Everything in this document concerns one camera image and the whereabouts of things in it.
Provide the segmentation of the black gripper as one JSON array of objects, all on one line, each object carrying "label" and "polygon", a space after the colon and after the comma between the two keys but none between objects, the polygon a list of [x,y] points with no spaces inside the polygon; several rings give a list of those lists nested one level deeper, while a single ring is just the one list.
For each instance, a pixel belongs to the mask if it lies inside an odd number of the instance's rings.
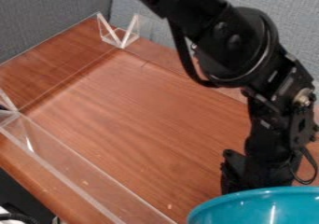
[{"label": "black gripper", "polygon": [[287,133],[251,133],[244,151],[246,154],[232,149],[223,151],[222,193],[290,186],[300,167],[302,152],[291,149]]}]

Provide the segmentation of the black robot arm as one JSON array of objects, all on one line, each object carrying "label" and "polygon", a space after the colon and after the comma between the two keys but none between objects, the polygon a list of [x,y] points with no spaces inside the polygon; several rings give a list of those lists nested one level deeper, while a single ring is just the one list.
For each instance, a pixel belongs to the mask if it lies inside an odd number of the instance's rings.
[{"label": "black robot arm", "polygon": [[282,187],[302,160],[316,164],[307,144],[316,140],[312,76],[279,41],[268,15],[227,0],[140,0],[168,21],[190,78],[210,88],[239,88],[248,100],[251,132],[244,152],[223,151],[224,194]]}]

